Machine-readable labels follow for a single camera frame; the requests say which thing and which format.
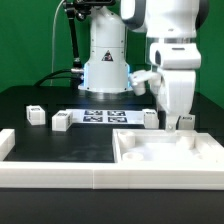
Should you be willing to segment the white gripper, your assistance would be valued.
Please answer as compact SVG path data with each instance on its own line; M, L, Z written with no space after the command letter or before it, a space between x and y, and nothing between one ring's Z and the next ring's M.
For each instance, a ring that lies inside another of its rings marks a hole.
M161 76L157 101L169 114L165 129L175 131L177 117L172 115L186 115L191 110L201 55L195 43L153 43L149 59Z

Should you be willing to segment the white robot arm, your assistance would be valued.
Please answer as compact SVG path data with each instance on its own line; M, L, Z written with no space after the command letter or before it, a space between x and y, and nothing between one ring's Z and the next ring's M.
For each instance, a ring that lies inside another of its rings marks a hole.
M209 0L79 0L91 17L90 58L81 89L102 96L150 91L164 126L192 107L201 54L197 31Z

